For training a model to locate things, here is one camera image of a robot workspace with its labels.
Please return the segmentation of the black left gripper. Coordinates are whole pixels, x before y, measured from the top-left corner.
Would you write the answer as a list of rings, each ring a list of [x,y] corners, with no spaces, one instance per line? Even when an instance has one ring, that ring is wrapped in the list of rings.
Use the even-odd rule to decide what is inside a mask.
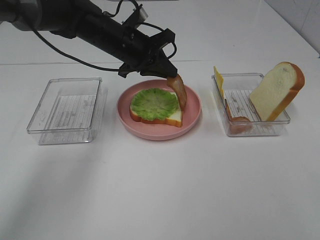
[[[175,78],[178,69],[163,51],[166,45],[175,43],[175,36],[175,33],[167,28],[143,40],[143,49],[133,54],[134,61],[124,61],[118,75],[125,78],[129,73],[138,72],[141,76]]]

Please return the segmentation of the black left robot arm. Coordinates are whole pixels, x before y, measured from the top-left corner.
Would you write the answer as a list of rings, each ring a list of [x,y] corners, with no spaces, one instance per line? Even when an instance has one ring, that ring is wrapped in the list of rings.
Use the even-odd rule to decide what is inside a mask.
[[[176,77],[177,68],[170,62],[163,48],[175,44],[175,33],[159,28],[159,33],[148,36],[138,30],[147,14],[143,6],[132,1],[134,10],[123,22],[115,21],[122,2],[118,2],[115,13],[102,11],[90,0],[2,0],[1,22],[11,23],[21,31],[34,32],[47,46],[66,58],[90,68],[117,72],[125,78],[129,73],[161,78]],[[41,34],[47,31],[66,39],[80,38],[96,48],[122,61],[119,68],[100,67],[53,46]]]

